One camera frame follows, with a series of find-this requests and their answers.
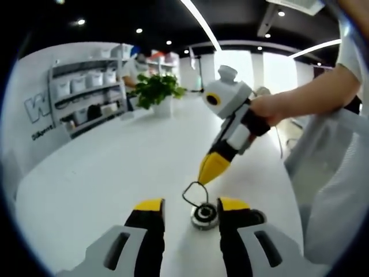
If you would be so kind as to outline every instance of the human hand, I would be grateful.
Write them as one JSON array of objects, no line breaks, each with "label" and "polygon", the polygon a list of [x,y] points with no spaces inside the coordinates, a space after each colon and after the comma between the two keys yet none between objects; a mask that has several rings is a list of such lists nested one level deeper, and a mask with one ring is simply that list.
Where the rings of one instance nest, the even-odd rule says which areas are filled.
[{"label": "human hand", "polygon": [[251,101],[251,109],[264,117],[269,126],[276,126],[285,118],[278,95],[262,95]]}]

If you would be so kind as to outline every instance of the black lens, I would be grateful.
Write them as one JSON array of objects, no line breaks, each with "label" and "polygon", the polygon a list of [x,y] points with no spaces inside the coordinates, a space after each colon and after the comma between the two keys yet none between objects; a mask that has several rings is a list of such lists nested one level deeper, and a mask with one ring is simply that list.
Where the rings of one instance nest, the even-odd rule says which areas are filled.
[{"label": "black lens", "polygon": [[211,105],[217,105],[218,104],[218,100],[214,97],[214,96],[212,96],[212,95],[208,95],[207,97],[206,97],[206,100],[211,104]]}]

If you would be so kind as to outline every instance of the potted plant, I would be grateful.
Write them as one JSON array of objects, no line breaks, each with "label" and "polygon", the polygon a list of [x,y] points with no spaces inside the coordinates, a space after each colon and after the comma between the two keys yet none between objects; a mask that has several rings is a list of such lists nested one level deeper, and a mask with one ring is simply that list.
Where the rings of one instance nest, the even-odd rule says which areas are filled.
[{"label": "potted plant", "polygon": [[140,83],[132,92],[138,96],[137,106],[147,110],[153,107],[154,113],[159,116],[170,116],[172,98],[179,99],[185,94],[185,89],[178,85],[175,76],[139,75],[138,80]]}]

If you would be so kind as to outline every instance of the metal ring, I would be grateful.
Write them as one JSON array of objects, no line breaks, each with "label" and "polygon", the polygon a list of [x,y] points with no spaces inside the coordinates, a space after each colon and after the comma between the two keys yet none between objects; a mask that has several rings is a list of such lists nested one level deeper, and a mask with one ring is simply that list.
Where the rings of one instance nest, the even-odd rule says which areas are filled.
[{"label": "metal ring", "polygon": [[204,187],[204,185],[198,181],[195,181],[195,182],[192,182],[188,187],[187,189],[184,190],[184,192],[182,193],[182,198],[184,199],[184,201],[186,201],[187,203],[191,204],[192,206],[194,207],[199,207],[198,205],[196,205],[195,203],[191,202],[190,200],[188,200],[185,196],[186,192],[190,189],[190,187],[193,185],[193,184],[198,184],[199,186],[203,187],[203,189],[205,190],[205,193],[206,193],[206,203],[209,202],[209,194],[208,194],[208,190]]}]

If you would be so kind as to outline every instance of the wire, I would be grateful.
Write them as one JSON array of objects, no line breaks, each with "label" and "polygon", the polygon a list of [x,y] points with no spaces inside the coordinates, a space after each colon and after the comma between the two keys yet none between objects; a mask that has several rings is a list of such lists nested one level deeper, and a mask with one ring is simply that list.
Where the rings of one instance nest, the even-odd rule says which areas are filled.
[{"label": "wire", "polygon": [[274,128],[276,128],[278,142],[279,142],[279,149],[281,150],[281,159],[283,159],[283,147],[282,147],[281,137],[279,136],[279,132],[278,132],[277,126],[275,126]]},{"label": "wire", "polygon": [[182,198],[189,204],[191,204],[192,206],[196,207],[196,208],[199,208],[198,205],[196,205],[195,203],[191,202],[190,200],[188,200],[185,196],[186,192],[190,189],[190,187],[192,187],[193,184],[198,184],[199,186],[201,186],[204,190],[205,190],[205,193],[206,193],[206,203],[209,203],[209,193],[208,193],[208,190],[206,189],[206,187],[204,187],[204,185],[198,181],[194,181],[192,182],[185,190],[184,192],[182,193]]}]

